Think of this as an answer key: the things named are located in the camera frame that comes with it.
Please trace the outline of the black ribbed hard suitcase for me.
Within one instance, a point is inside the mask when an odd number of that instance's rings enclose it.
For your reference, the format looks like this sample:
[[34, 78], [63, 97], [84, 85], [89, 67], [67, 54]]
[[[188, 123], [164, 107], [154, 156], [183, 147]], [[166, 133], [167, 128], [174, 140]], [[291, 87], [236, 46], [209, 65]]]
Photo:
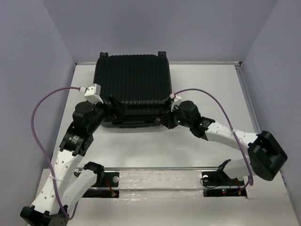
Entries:
[[156, 127], [166, 113], [164, 100], [172, 93], [166, 52], [157, 55], [113, 55], [101, 52], [95, 66], [94, 83], [101, 87], [101, 98], [114, 96], [126, 104], [124, 117], [110, 117], [107, 128]]

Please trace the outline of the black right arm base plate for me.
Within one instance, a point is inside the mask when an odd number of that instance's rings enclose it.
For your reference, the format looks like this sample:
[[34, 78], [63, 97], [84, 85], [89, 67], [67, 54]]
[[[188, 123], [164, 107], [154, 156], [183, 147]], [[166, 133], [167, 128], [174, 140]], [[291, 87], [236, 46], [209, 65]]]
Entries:
[[204, 197], [247, 197], [244, 180], [230, 179], [217, 171], [202, 171], [200, 184]]

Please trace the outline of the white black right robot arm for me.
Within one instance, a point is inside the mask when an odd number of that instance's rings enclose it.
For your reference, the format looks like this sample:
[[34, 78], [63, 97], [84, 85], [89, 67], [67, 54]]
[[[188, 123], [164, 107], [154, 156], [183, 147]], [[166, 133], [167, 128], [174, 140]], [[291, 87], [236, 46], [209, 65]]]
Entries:
[[201, 116], [192, 101], [175, 98], [168, 101], [167, 107], [166, 115], [160, 123], [168, 129], [187, 127], [197, 138], [223, 144], [241, 152], [241, 160], [227, 159], [218, 167], [216, 178], [220, 184], [226, 185], [233, 179], [247, 177], [249, 185], [252, 186], [254, 176], [272, 181], [288, 159], [281, 145], [268, 131], [249, 133], [224, 126]]

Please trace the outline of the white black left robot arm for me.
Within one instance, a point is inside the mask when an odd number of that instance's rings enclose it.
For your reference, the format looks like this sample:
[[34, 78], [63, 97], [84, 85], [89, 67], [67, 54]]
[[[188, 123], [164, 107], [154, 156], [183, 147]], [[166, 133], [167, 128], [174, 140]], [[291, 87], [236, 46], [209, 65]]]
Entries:
[[31, 226], [65, 226], [73, 219], [78, 202], [92, 186], [104, 181], [104, 167], [88, 162], [84, 171], [71, 182], [74, 171], [93, 142], [93, 133], [109, 117], [122, 118], [126, 104], [108, 97], [109, 103], [99, 96], [88, 97], [75, 106], [73, 121], [60, 144], [50, 174], [30, 206], [23, 207], [20, 216]]

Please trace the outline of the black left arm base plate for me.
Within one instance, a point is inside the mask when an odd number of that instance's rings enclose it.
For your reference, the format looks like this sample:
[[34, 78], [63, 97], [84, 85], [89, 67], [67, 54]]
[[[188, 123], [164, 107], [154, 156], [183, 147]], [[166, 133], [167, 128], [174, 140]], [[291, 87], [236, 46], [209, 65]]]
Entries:
[[119, 198], [119, 172], [105, 172], [82, 196], [83, 198]]

